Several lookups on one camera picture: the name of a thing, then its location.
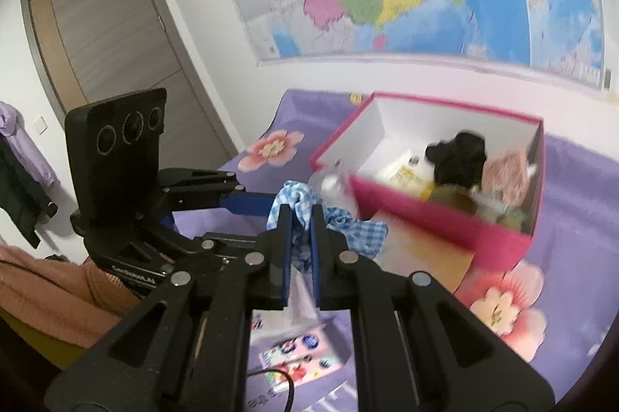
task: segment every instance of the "light switch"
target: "light switch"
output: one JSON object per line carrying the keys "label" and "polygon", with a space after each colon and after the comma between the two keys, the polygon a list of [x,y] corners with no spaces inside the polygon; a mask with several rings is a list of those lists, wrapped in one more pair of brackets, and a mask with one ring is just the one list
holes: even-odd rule
{"label": "light switch", "polygon": [[47,123],[45,122],[45,119],[41,117],[37,118],[35,120],[35,131],[37,133],[39,133],[40,135],[42,135],[47,129]]}

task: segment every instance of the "camera lens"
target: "camera lens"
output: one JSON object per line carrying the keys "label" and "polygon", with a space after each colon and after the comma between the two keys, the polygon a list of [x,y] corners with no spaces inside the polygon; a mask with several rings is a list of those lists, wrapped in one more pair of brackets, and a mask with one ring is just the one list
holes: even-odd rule
{"label": "camera lens", "polygon": [[106,156],[112,152],[115,144],[116,131],[114,131],[114,128],[110,125],[102,127],[97,135],[97,151],[101,155]]}
{"label": "camera lens", "polygon": [[149,128],[157,129],[161,123],[162,113],[159,107],[155,107],[151,110],[149,115]]}
{"label": "camera lens", "polygon": [[125,119],[123,124],[123,139],[125,143],[131,144],[137,141],[142,135],[144,128],[144,119],[140,112],[131,112]]}

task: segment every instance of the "door frame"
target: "door frame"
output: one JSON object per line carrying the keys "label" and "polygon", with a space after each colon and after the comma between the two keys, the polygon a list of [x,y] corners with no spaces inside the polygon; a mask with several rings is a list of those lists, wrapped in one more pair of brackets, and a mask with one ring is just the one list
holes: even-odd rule
{"label": "door frame", "polygon": [[[222,123],[217,111],[215,110],[215,107],[213,106],[212,101],[210,100],[208,93],[206,92],[202,80],[200,80],[200,77],[197,74],[196,68],[191,61],[190,55],[187,52],[183,40],[181,39],[181,36],[176,28],[174,18],[172,18],[172,14],[169,11],[167,2],[165,0],[152,0],[152,2],[155,6],[157,15],[162,21],[163,31],[168,39],[168,42],[174,54],[176,55],[176,58],[178,59],[181,69],[184,71],[185,76],[189,81],[191,89],[196,96],[197,102],[202,107],[202,110],[204,111],[206,117],[211,124],[211,127],[213,128],[213,131],[215,131],[215,135],[222,143],[222,146],[224,147],[226,153],[228,153],[230,157],[236,156],[238,150],[234,146],[234,143],[232,142],[228,131]],[[51,82],[47,67],[45,66],[45,62],[41,57],[41,52],[35,35],[32,11],[30,10],[30,0],[22,0],[22,15],[24,17],[26,36],[28,39],[28,44],[30,46],[30,53],[32,54],[32,59],[35,63],[36,72],[38,73],[39,80],[41,80],[41,84],[43,85],[45,94],[50,101],[51,107],[54,110],[56,116],[58,117],[62,128],[64,128],[64,118],[66,116],[66,112],[61,104],[56,89]]]}

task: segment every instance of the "blue checkered cloth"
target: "blue checkered cloth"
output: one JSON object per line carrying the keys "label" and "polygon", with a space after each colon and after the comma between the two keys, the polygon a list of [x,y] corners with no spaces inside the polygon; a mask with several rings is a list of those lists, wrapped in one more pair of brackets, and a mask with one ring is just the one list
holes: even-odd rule
{"label": "blue checkered cloth", "polygon": [[[305,273],[311,272],[309,229],[311,208],[315,204],[323,204],[323,200],[309,185],[289,180],[275,197],[267,220],[267,229],[274,229],[277,227],[279,207],[289,205],[293,209],[298,223],[292,231],[292,265]],[[323,205],[323,212],[327,229],[343,233],[349,249],[372,259],[379,254],[389,232],[386,223],[366,222],[354,218],[350,211],[334,206]]]}

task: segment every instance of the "orange fabric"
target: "orange fabric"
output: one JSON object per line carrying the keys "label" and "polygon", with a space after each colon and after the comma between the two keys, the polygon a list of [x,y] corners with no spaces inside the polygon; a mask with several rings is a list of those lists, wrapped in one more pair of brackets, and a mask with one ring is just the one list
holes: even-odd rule
{"label": "orange fabric", "polygon": [[36,259],[7,245],[0,245],[0,260],[26,269],[0,262],[0,307],[76,346],[93,346],[139,303],[120,279],[92,262]]}

